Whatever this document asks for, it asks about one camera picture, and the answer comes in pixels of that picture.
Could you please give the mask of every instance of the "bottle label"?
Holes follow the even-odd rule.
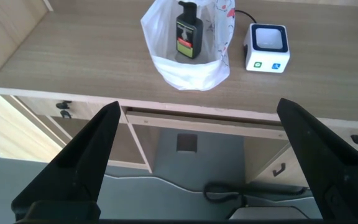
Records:
[[[177,22],[177,49],[187,57],[193,56],[193,29]]]

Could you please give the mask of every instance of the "green button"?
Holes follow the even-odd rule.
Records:
[[[262,62],[255,62],[254,68],[260,68],[262,66]]]

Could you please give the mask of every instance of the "black bottle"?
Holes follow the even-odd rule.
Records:
[[[194,59],[201,52],[203,42],[203,21],[197,18],[197,5],[180,1],[183,13],[177,17],[177,50]]]

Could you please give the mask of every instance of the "wooden cabinet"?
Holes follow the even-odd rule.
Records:
[[[358,134],[358,7],[238,1],[237,8],[252,8],[264,22],[287,27],[291,64],[279,76],[244,70],[238,46],[249,24],[239,19],[228,51],[230,77],[210,91],[178,91],[155,69],[144,42],[139,19],[151,4],[53,0],[55,10],[0,69],[0,94],[20,97],[65,142],[104,105],[118,101],[118,149],[109,163],[150,172],[159,129],[176,128],[244,136],[248,182],[306,186],[276,114],[281,97],[299,103],[358,150],[350,139]],[[68,108],[57,108],[64,100],[71,101]],[[62,110],[72,119],[62,119]]]

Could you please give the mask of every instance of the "desk surface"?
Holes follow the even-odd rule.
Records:
[[[151,0],[52,3],[55,12],[1,69],[1,93],[47,91],[266,114],[275,114],[284,97],[319,118],[358,121],[358,7],[237,1],[237,9],[259,22],[287,27],[290,63],[281,75],[247,72],[242,41],[250,20],[239,14],[231,74],[203,92],[178,91],[156,71],[140,26]]]

